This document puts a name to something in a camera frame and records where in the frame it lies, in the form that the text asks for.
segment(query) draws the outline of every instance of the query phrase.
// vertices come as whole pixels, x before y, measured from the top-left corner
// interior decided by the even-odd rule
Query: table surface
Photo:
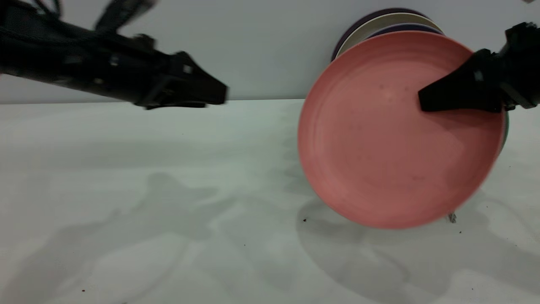
[[[296,152],[303,100],[0,106],[0,303],[537,303],[539,110],[457,211],[377,230]]]

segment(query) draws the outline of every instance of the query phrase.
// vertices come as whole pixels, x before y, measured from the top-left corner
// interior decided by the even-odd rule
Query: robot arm
[[[167,55],[118,28],[155,0],[113,0],[94,31],[19,0],[0,1],[0,74],[129,101],[146,109],[224,104],[227,86],[186,52]]]

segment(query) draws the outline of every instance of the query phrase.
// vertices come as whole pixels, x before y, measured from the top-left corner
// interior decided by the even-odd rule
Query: crumb
[[[450,220],[450,223],[455,224],[457,222],[457,216],[455,213],[450,213],[448,215],[448,220]]]

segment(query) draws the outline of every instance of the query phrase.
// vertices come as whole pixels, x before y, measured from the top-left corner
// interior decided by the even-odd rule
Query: cable
[[[44,11],[45,13],[49,16],[49,13],[50,14],[53,14],[55,15],[53,12],[51,12],[44,4],[41,0],[34,0],[36,2],[36,4],[38,6],[40,6],[41,9],[43,9],[41,7],[41,5],[43,5],[44,7]],[[123,11],[121,14],[120,14],[120,18],[115,22],[113,23],[111,26],[103,29],[103,30],[98,30],[98,31],[95,31],[85,37],[80,37],[80,38],[71,38],[71,39],[54,39],[54,38],[39,38],[39,37],[33,37],[33,36],[29,36],[29,35],[25,35],[25,34],[20,34],[20,33],[17,33],[13,30],[10,30],[10,29],[7,29],[5,27],[0,27],[0,34],[4,34],[10,38],[13,38],[13,39],[17,39],[17,40],[20,40],[20,41],[24,41],[24,42],[28,42],[28,43],[35,43],[35,44],[40,44],[40,45],[44,45],[44,46],[51,46],[51,47],[54,47],[54,46],[57,46],[57,47],[60,47],[60,46],[65,46],[65,45],[71,45],[71,44],[82,44],[82,43],[86,43],[86,42],[89,42],[89,41],[92,41],[94,39],[99,39],[99,38],[102,38],[102,37],[105,37],[107,35],[110,35],[114,32],[116,32],[119,28],[121,28],[123,25],[125,25],[127,23],[127,21],[129,21],[129,19],[131,19],[131,17],[133,17],[136,13],[137,13],[137,9],[140,7],[140,5],[144,2],[144,0],[138,0],[137,1],[137,4],[133,7],[133,9],[131,11]],[[55,19],[50,19],[49,21],[51,22],[51,20],[56,20],[56,21],[52,21],[52,22],[60,22],[58,18],[55,18]]]

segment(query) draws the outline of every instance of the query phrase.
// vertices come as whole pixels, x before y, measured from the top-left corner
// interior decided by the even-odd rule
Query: pink plate
[[[424,113],[417,92],[472,52],[402,31],[368,39],[319,77],[302,109],[298,148],[321,199],[357,223],[408,228],[454,211],[501,148],[505,113]]]

